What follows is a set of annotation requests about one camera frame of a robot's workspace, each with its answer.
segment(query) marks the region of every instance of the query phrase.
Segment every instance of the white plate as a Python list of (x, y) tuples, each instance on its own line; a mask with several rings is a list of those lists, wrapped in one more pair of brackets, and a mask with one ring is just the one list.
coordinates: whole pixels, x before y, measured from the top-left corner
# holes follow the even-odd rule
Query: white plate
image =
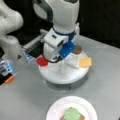
[(49, 109), (46, 120), (60, 120), (64, 111), (70, 107), (76, 108), (85, 120), (98, 120), (93, 106), (83, 98), (68, 96), (57, 100)]

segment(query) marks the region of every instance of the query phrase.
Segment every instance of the green object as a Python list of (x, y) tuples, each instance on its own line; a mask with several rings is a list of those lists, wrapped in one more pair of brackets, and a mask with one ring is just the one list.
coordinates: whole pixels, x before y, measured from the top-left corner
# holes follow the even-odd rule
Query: green object
[(79, 120), (80, 113), (75, 108), (69, 108), (65, 111), (64, 119), (65, 120)]

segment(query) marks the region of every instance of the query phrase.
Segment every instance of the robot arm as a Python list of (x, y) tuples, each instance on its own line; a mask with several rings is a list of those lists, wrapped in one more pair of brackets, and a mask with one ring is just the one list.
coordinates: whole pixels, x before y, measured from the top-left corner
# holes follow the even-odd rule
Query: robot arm
[(53, 22), (44, 37), (44, 57), (48, 61), (54, 61), (56, 56), (64, 59), (74, 50), (72, 42), (79, 35), (79, 0), (34, 0), (33, 6), (40, 18)]
[(20, 13), (10, 9), (4, 0), (0, 0), (0, 45), (5, 53), (3, 59), (10, 61), (19, 68), (27, 59), (25, 58), (18, 39), (7, 35), (23, 25)]

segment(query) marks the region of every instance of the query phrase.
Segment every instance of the orange object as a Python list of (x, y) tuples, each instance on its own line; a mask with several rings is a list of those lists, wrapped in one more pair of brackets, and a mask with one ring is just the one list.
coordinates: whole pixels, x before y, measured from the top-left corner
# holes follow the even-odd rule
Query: orange object
[(6, 84), (9, 84), (9, 83), (11, 83), (14, 79), (15, 79), (15, 76), (10, 76), (10, 77), (5, 81), (5, 83), (6, 83)]
[(92, 59), (91, 58), (80, 59), (79, 66), (80, 68), (92, 66)]

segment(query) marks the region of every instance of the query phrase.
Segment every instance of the gray table surface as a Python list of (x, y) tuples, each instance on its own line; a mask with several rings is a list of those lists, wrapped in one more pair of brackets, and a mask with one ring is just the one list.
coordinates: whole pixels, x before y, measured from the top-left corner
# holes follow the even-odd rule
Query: gray table surface
[(82, 36), (76, 43), (93, 60), (88, 80), (74, 91), (54, 91), (44, 83), (35, 62), (26, 65), (14, 82), (0, 86), (0, 120), (45, 120), (56, 100), (71, 95), (88, 100), (99, 120), (118, 120), (120, 49)]

